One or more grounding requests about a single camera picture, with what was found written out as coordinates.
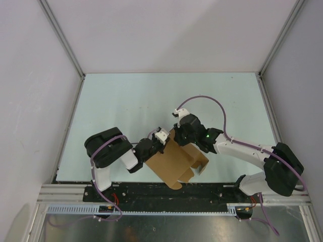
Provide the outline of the brown cardboard box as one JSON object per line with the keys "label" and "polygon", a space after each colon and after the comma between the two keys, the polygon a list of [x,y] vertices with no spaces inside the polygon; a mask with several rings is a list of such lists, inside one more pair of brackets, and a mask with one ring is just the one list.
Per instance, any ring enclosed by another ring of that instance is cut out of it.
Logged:
{"label": "brown cardboard box", "polygon": [[170,131],[163,154],[157,152],[146,165],[172,190],[182,188],[189,183],[197,172],[200,175],[209,163],[209,159],[192,144],[179,146],[175,141],[175,131]]}

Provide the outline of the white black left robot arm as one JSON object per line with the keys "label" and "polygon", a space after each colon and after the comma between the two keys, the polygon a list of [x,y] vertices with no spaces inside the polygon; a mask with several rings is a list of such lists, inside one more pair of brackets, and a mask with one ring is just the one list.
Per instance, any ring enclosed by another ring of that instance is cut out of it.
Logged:
{"label": "white black left robot arm", "polygon": [[131,143],[119,128],[114,127],[90,136],[84,143],[91,162],[94,196],[107,201],[112,195],[111,165],[120,161],[129,173],[135,173],[157,153],[163,154],[170,133],[158,128],[138,143]]}

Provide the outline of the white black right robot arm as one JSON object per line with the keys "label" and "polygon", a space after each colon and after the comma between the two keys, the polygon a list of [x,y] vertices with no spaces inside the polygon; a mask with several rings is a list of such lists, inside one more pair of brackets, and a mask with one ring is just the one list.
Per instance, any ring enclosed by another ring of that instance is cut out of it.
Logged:
{"label": "white black right robot arm", "polygon": [[259,173],[238,178],[233,189],[236,201],[245,202],[251,195],[268,190],[289,197],[296,190],[304,167],[288,145],[246,144],[228,139],[222,130],[205,128],[191,113],[173,116],[178,119],[174,124],[174,140],[179,146],[194,144],[205,153],[232,156],[261,169]]}

